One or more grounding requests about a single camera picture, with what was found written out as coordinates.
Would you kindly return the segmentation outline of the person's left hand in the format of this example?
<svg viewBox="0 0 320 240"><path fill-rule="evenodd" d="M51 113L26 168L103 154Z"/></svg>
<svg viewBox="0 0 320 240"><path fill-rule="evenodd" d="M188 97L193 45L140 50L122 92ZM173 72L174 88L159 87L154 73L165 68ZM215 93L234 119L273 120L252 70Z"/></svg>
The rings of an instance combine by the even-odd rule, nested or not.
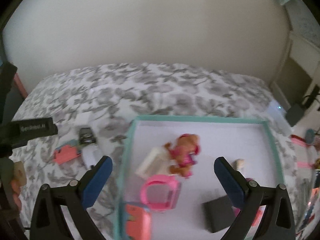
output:
<svg viewBox="0 0 320 240"><path fill-rule="evenodd" d="M20 188L19 182L16 179L13 179L11 181L11 187L12 187L12 190L13 190L13 194L12 194L13 200L14 200L15 204L17 205L18 210L21 211L22 203L21 203L21 200L19 198L19 195L20 195L20 192L21 192L21 188Z"/></svg>

